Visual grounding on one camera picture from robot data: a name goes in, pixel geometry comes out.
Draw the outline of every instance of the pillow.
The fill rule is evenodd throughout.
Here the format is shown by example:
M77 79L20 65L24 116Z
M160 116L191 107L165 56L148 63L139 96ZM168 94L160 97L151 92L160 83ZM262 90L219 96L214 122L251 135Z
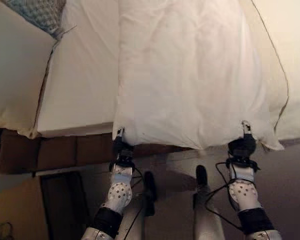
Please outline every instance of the pillow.
M113 138L194 149L275 137L258 55L237 0L119 1Z
M0 128L36 135L40 91L55 42L0 2Z
M62 32L62 11L67 0L1 0L28 22L58 37Z

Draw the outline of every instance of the black shoe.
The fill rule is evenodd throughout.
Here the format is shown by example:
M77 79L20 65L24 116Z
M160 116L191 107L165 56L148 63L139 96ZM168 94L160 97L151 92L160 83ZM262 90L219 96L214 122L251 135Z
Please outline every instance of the black shoe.
M144 195L146 198L145 216L155 215L155 201L157 200L157 188L152 172L144 173Z
M208 185L207 170L204 166L202 165L196 166L195 175L196 175L196 184L199 188Z
M208 176L207 176L207 170L204 166L198 165L195 169L195 175L196 175L196 184L197 184L197 190L200 191L200 188L203 188L208 185ZM192 207L195 209L198 193L196 192L192 196Z

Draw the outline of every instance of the leg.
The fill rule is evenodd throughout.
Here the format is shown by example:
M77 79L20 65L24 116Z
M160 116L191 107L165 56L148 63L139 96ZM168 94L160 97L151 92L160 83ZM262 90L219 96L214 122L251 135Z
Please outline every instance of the leg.
M116 240L145 239L145 217L155 214L157 189L151 172L145 172L143 179L143 193L136 194L136 197L124 209L124 219L119 229L119 235L115 238Z
M197 166L196 178L198 190L197 193L193 196L193 239L225 240L220 218L212 212L209 212L205 207L205 203L208 198L207 194L210 192L205 167L201 165ZM214 209L212 201L209 202L208 207L210 209Z

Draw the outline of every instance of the wire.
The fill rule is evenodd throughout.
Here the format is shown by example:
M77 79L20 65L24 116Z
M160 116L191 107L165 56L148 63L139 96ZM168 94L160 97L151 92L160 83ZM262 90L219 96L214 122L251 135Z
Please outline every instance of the wire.
M137 184L139 184L140 182L142 181L142 179L139 179L135 184L133 184L132 186L131 186L131 189L133 189Z
M141 171L138 169L138 168L134 168L138 173L139 173L139 176L134 176L133 179L139 179L136 183L134 183L132 186L131 186L131 189L133 189L137 184L139 184L141 181L144 182L144 176L143 174L141 173Z
M141 171L138 169L138 168L134 168L139 174L140 174L140 177L142 178L142 179L144 179L144 176L143 176L143 174L141 173Z
M230 158L230 157L229 157L229 160L230 160L230 164L231 164L231 166L232 166L232 169L233 169L235 178L233 178L233 179L231 179L230 181L227 182L225 176L223 175L223 173L221 172L221 170L218 168L219 165L225 165L225 164L227 164L227 163L226 163L226 162L218 162L218 163L216 163L216 164L215 164L215 168L217 169L217 171L218 171L219 174L221 175L221 177L222 177L222 179L223 179L223 181L224 181L224 185L221 186L221 187L219 187L219 188L217 188L216 190L214 190L214 191L212 191L212 192L210 192L210 193L208 194L209 197L208 197L207 200L205 201L204 206L205 206L205 209L207 209L209 212L211 212L211 213L213 213L213 214L219 216L221 219L223 219L224 221L226 221L228 224L232 225L233 227L235 227L236 229L238 229L238 230L240 230L240 231L242 232L242 231L243 231L242 227L235 225L233 222L231 222L230 220L228 220L227 218L225 218L224 216L222 216L222 215L219 214L218 212L215 212L215 211L213 211L212 209L210 209L210 208L208 207L208 203L209 203L209 201L213 198L213 196L214 196L215 194L217 194L219 191L221 191L223 188L227 188L227 194L228 194L228 200L229 200L229 203L230 203L230 205L232 206L232 208L236 211L236 208L235 208L235 206L233 205L233 203L232 203L232 201L231 201L231 196L230 196L230 192L229 192L229 185L232 184L232 183L234 183L234 182L237 180L237 172L236 172L236 170L235 170L235 168L234 168L234 166L233 166L233 164L232 164L232 161L231 161L231 158Z
M211 194L211 195L207 198L207 200L205 201L204 206L205 206L205 209L207 209L209 212L211 212L211 213L213 213L213 214L219 216L221 219L223 219L224 221L226 221L228 224L232 225L233 227L235 227L236 229L238 229L238 230L240 230L240 231L242 232L242 231L243 231L242 227L235 225L234 223L232 223L230 220L226 219L226 218L225 218L224 216L222 216L221 214L219 214L219 213L213 211L212 209L208 208L208 203L209 203L209 201L212 199L212 197L213 197L216 193L218 193L221 189L227 187L228 184L229 184L229 183L227 183L227 184L223 185L222 187L219 187L217 190L213 191L212 194Z
M144 201L142 200L142 202L141 202L141 207L140 207L138 213L135 215L135 217L134 217L134 219L133 219L133 221L132 221L132 223L131 223L131 225L130 225L128 231L126 232L125 237L124 237L123 240L126 240L126 239L127 239L130 230L132 229L133 225L135 224L135 221L137 220L137 218L138 218L138 216L139 216L139 214L141 213L141 211L142 211L143 208L144 208Z
M225 162L218 162L215 164L215 168L217 169L217 171L219 172L219 174L221 175L223 181L224 181L224 184L227 184L227 180L225 178L225 176L222 174L222 172L220 171L220 169L218 168L219 165L222 165L222 164L226 164Z
M143 174L141 173L141 171L140 171L138 168L136 168L136 167L135 167L134 169L139 173L139 176L135 176L134 178L141 178L141 179L139 179L135 184L133 184L133 185L131 186L131 189L133 189L133 188L134 188L137 184L139 184L141 181L144 182L144 176L143 176ZM126 239L127 239L130 230L132 229L133 225L135 224L135 221L137 220L137 218L138 218L138 216L139 216L139 214L141 213L141 211L142 211L143 208L144 208L144 200L142 199L142 202L141 202L141 208L140 208L140 210L138 211L138 213L135 215L135 217L134 217L134 219L133 219L133 221L132 221L132 223L131 223L131 225L130 225L128 231L126 232L125 237L124 237L123 240L126 240Z
M215 164L215 168L217 169L217 171L218 171L219 174L221 175L221 177L222 177L224 183L227 184L227 180L226 180L225 176L223 175L223 173L222 173L222 172L220 171L220 169L218 168L218 165L223 165L223 164L225 165L226 162L218 162L218 163ZM227 187L227 195L228 195L228 200L229 200L229 203L230 203L232 209L235 210L235 211L237 211L237 209L236 209L234 203L231 201L231 195L230 195L230 191L229 191L229 188L228 188L228 187Z
M267 231L264 231L264 232L265 232L266 236L268 237L268 239L270 240L270 237L269 237Z

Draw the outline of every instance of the white bedsheet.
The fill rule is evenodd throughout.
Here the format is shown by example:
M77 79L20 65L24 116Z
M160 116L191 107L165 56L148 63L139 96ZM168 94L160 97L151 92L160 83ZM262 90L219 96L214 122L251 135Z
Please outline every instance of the white bedsheet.
M236 0L119 2L118 107L113 137L195 149L243 135L275 138L259 59Z
M239 1L261 59L273 124L287 100L288 83L289 101L276 135L280 140L300 138L300 0Z
M118 3L67 0L37 121L45 137L112 131L118 93Z

